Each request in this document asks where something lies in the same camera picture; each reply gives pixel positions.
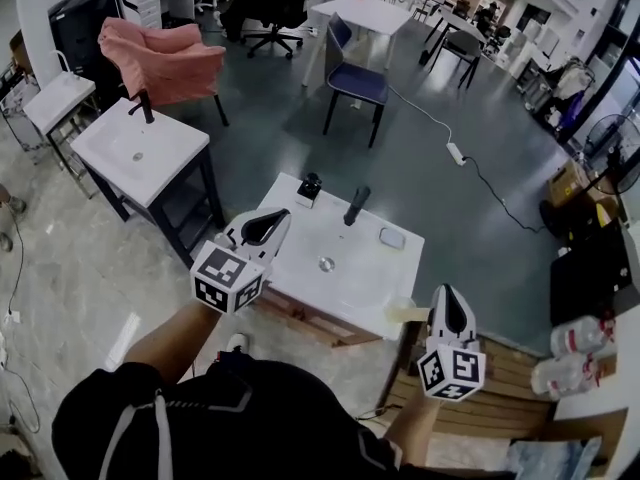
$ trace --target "blue chair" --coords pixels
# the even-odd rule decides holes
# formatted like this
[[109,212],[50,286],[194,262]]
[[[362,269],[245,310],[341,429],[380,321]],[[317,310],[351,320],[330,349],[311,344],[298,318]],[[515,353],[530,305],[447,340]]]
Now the blue chair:
[[376,106],[373,114],[373,131],[369,140],[369,147],[371,147],[376,139],[382,111],[387,103],[389,85],[384,75],[344,61],[343,48],[349,39],[351,39],[351,30],[340,16],[334,14],[327,29],[327,54],[324,62],[325,81],[333,89],[333,96],[322,133],[326,135],[329,130],[338,96],[345,94]]

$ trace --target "white cable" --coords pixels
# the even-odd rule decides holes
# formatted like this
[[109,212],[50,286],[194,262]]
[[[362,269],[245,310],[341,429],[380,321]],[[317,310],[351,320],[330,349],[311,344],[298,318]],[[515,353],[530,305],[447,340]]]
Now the white cable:
[[444,126],[447,130],[449,130],[449,138],[447,139],[447,144],[449,144],[451,142],[451,135],[452,135],[452,131],[451,128],[449,128],[449,125],[447,123],[443,123],[442,121],[438,121],[435,117],[433,117],[431,114],[429,114],[429,112],[427,112],[425,109],[420,108],[418,105],[416,105],[415,103],[409,101],[407,98],[405,98],[402,94],[400,94],[398,91],[396,91],[393,87],[389,86],[389,89],[391,89],[394,93],[396,93],[396,96],[398,96],[398,98],[400,98],[402,101],[404,101],[405,103],[408,103],[409,105],[411,105],[413,108],[415,108],[416,110],[419,110],[420,112],[422,112],[423,114],[425,114],[429,119],[431,119],[432,121],[438,123],[439,125]]

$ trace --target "black shirt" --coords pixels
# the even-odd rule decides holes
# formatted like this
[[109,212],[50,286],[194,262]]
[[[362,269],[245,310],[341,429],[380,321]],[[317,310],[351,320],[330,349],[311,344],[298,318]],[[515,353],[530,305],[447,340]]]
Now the black shirt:
[[419,475],[394,465],[388,442],[355,421],[332,391],[297,367],[240,353],[211,365],[206,375],[166,386],[151,366],[126,363],[97,370],[64,399],[53,422],[53,447],[69,480],[98,478],[122,411],[143,406],[122,435],[110,479],[157,478],[161,390],[171,434],[174,479],[248,475]]

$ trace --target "human arm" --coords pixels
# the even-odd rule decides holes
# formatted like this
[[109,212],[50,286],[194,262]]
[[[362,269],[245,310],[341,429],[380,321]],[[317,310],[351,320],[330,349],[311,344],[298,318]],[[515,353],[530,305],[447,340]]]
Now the human arm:
[[427,398],[422,389],[417,389],[387,429],[384,437],[400,447],[403,464],[425,466],[440,405],[439,400]]
[[167,384],[177,384],[215,328],[220,313],[192,301],[169,320],[136,342],[125,363],[148,364]]

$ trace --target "black faucet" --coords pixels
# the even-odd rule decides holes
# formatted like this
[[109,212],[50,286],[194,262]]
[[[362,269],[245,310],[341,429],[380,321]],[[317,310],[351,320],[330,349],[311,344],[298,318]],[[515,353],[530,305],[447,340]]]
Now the black faucet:
[[349,210],[344,214],[344,223],[347,226],[351,226],[356,221],[356,217],[362,210],[364,203],[367,202],[369,196],[371,195],[371,189],[366,185],[362,185],[358,187],[356,190],[356,195],[353,196],[353,201],[351,201],[351,206],[349,206]]

